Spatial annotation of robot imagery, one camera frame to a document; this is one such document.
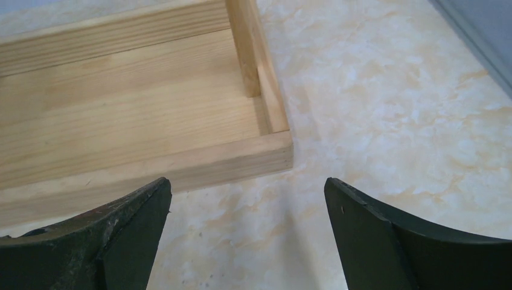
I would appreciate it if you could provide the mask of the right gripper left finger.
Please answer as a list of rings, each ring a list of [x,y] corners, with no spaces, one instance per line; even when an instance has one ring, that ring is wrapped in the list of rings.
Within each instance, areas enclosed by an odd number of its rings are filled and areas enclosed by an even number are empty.
[[[145,289],[171,204],[159,178],[67,220],[1,237],[2,289]]]

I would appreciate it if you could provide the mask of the wooden hanger rack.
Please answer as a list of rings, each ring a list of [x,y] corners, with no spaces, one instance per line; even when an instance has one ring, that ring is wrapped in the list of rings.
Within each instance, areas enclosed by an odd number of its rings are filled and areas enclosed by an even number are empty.
[[[1,228],[159,177],[179,192],[292,164],[254,1],[171,1],[1,37]]]

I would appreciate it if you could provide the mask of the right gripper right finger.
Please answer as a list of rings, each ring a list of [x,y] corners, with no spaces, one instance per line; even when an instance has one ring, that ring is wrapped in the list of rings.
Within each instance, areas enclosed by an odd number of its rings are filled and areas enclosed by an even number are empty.
[[[510,289],[511,241],[429,222],[337,178],[325,201],[349,289]]]

